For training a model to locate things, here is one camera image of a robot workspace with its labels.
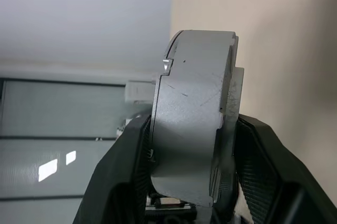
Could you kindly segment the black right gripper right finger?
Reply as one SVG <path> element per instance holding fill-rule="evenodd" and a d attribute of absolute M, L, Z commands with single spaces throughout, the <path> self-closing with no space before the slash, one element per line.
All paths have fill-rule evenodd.
<path fill-rule="evenodd" d="M 254 223 L 336 223 L 335 205 L 269 125 L 239 115 L 234 157 Z"/>

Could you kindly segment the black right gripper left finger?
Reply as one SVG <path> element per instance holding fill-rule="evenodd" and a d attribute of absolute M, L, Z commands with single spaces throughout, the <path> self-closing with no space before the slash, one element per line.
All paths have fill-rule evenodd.
<path fill-rule="evenodd" d="M 150 115 L 133 119 L 97 164 L 74 223 L 144 223 Z"/>

